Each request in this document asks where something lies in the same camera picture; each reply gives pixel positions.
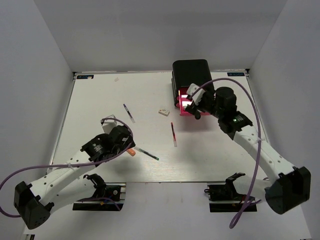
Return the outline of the pink top drawer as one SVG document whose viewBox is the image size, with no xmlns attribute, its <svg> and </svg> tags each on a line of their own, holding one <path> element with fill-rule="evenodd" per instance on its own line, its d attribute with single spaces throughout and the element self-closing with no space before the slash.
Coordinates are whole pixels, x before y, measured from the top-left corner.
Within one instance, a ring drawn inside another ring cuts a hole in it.
<svg viewBox="0 0 320 240">
<path fill-rule="evenodd" d="M 175 106 L 179 108 L 180 116 L 193 116 L 195 118 L 193 114 L 186 111 L 187 106 L 192 104 L 192 101 L 188 99 L 187 90 L 187 87 L 181 87 L 178 89 L 175 97 Z"/>
</svg>

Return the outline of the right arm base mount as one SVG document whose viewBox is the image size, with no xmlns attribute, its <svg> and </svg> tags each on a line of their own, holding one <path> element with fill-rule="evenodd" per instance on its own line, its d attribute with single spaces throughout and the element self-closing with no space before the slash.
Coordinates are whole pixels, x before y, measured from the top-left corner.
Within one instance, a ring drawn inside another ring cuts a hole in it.
<svg viewBox="0 0 320 240">
<path fill-rule="evenodd" d="M 228 177 L 225 182 L 209 183 L 204 193 L 208 196 L 211 213 L 237 213 L 245 203 L 245 194 L 239 194 L 234 181 L 244 173 L 238 172 Z"/>
</svg>

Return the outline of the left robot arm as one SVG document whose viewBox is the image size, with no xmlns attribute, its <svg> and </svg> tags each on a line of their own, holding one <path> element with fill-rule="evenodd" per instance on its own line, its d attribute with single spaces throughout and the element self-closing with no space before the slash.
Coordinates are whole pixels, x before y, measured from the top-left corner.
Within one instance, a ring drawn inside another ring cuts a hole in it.
<svg viewBox="0 0 320 240">
<path fill-rule="evenodd" d="M 117 125 L 84 144 L 65 167 L 56 167 L 31 183 L 18 183 L 13 204 L 26 227 L 38 228 L 55 211 L 73 202 L 99 201 L 111 196 L 102 177 L 88 172 L 134 146 L 132 131 Z"/>
</svg>

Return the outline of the green highlighter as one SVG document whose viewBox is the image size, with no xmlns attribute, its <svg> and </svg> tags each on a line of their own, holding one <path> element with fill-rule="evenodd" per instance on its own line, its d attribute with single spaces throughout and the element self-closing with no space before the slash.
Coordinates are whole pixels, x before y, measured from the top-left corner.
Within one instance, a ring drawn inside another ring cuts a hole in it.
<svg viewBox="0 0 320 240">
<path fill-rule="evenodd" d="M 192 104 L 192 100 L 188 99 L 187 94 L 183 94 L 180 96 L 180 103 L 181 103 L 181 106 L 184 108 L 185 106 Z"/>
</svg>

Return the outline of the orange highlighter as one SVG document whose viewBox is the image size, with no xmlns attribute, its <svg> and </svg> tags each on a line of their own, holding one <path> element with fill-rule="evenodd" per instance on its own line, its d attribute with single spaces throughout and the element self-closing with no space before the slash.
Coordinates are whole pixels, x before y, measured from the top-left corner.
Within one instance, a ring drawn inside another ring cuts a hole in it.
<svg viewBox="0 0 320 240">
<path fill-rule="evenodd" d="M 132 148 L 128 149 L 126 152 L 132 157 L 136 155 L 136 152 Z"/>
</svg>

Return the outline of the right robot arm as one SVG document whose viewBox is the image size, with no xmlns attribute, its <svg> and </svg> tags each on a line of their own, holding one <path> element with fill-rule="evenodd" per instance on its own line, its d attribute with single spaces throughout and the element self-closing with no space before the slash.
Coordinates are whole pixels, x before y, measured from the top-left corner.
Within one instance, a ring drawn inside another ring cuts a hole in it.
<svg viewBox="0 0 320 240">
<path fill-rule="evenodd" d="M 268 180 L 257 179 L 252 188 L 255 198 L 262 198 L 277 214 L 284 214 L 310 198 L 311 173 L 283 158 L 259 136 L 252 121 L 237 110 L 237 97 L 229 87 L 201 89 L 191 84 L 187 89 L 191 104 L 185 110 L 198 120 L 201 113 L 218 119 L 220 129 L 241 146 L 258 165 Z"/>
</svg>

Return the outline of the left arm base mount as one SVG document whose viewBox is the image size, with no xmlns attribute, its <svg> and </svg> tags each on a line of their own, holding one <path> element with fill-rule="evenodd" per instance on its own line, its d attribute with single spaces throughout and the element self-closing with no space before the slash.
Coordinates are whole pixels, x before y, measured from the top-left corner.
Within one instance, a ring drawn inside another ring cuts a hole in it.
<svg viewBox="0 0 320 240">
<path fill-rule="evenodd" d="M 86 201 L 76 201 L 73 203 L 73 211 L 91 212 L 119 212 L 122 210 L 126 197 L 125 183 L 107 183 L 98 174 L 85 174 L 82 177 L 87 182 L 91 182 L 93 190 L 85 197 Z"/>
</svg>

